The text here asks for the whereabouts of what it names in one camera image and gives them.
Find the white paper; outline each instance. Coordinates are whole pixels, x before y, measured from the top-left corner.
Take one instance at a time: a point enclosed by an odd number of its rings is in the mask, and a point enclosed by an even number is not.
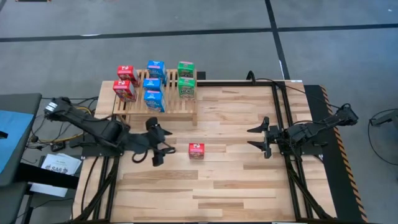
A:
[[[68,156],[66,154],[51,155],[48,154],[45,158],[42,169],[48,169],[54,172],[60,172],[63,174],[73,175],[79,168],[81,160]],[[46,184],[32,184],[30,188],[33,192],[54,195],[58,197],[64,197],[67,194],[68,189],[62,187],[54,187]]]

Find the box on table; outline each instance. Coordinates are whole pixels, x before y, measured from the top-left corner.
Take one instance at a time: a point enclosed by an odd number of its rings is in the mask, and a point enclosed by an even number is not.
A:
[[[192,62],[179,62],[178,63],[178,77],[193,78],[193,71],[195,65]]]
[[[160,91],[164,94],[164,85],[159,78],[145,78],[143,86],[145,90]]]
[[[151,78],[159,78],[162,80],[163,85],[167,84],[167,73],[164,62],[150,60],[148,61],[147,69]]]
[[[195,97],[195,79],[193,78],[179,78],[178,79],[178,93],[180,98],[194,99]]]
[[[139,86],[139,76],[137,70],[132,65],[119,65],[118,77],[121,80],[129,80],[135,87]]]
[[[165,101],[163,94],[159,91],[146,90],[144,94],[144,101],[149,110],[164,112]]]
[[[129,80],[116,80],[113,83],[113,90],[124,102],[135,102],[137,100],[137,91]]]
[[[205,145],[203,143],[190,143],[188,147],[188,154],[190,159],[204,159]]]

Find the orange and black hazard tape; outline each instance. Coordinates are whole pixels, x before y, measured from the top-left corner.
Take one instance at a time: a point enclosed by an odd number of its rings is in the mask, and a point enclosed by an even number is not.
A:
[[[322,92],[323,92],[323,96],[325,97],[325,102],[330,103],[329,99],[328,99],[328,93],[326,92],[325,87],[321,86],[321,89],[322,89]],[[331,106],[330,105],[326,105],[326,106],[328,108],[329,114],[333,115],[333,111],[331,110]],[[335,131],[335,135],[336,135],[336,138],[337,138],[338,147],[339,147],[340,152],[341,152],[341,156],[343,157],[343,162],[344,162],[344,164],[346,166],[348,178],[350,179],[351,186],[353,187],[353,192],[354,192],[355,197],[356,197],[356,202],[358,204],[359,211],[362,213],[361,214],[362,219],[365,222],[368,222],[368,218],[366,216],[365,209],[363,208],[361,197],[359,196],[358,187],[355,184],[354,175],[353,175],[353,172],[351,171],[351,166],[349,165],[349,162],[348,162],[346,150],[344,149],[343,140],[341,139],[341,136],[340,136],[340,133],[339,133],[338,129],[334,128],[334,131]]]

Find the green cereal box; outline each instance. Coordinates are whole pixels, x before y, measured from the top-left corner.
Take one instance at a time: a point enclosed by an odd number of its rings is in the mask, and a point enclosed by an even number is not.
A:
[[[178,63],[178,77],[193,78],[193,70],[195,65],[192,62],[179,62]]]
[[[195,79],[193,78],[179,78],[178,92],[180,98],[193,99],[195,97]]]

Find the blue cereal box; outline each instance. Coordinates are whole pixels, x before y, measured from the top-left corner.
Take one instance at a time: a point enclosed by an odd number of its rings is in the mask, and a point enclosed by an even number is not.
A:
[[[159,91],[146,90],[144,95],[144,101],[147,104],[148,109],[152,111],[165,111],[164,97],[163,94]]]
[[[151,78],[160,78],[164,85],[167,83],[167,73],[164,62],[150,60],[148,61],[147,69]]]
[[[159,78],[146,78],[144,79],[144,89],[145,90],[153,90],[160,91],[162,94],[164,93],[164,85],[162,80]]]

